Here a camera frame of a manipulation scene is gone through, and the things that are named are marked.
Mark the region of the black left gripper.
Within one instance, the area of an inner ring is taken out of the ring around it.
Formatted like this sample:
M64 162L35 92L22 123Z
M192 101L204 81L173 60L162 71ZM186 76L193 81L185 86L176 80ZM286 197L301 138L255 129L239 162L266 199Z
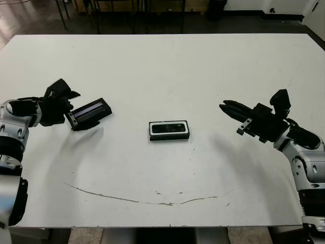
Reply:
M38 99L38 105L41 108L42 116L40 124L44 127L52 125L63 124L65 121L64 115L69 113L74 107L70 103L70 99L81 96L76 91L68 91L67 96L58 98ZM84 131L96 127L100 124L97 120L87 120L73 123L73 131Z

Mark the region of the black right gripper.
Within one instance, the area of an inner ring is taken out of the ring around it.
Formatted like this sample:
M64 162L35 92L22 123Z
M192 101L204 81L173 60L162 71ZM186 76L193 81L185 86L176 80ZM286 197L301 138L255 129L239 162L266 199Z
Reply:
M289 128L289 124L272 113L272 109L258 103L253 109L233 100L224 100L219 108L229 117L244 122L237 133L258 136L259 141L275 142Z

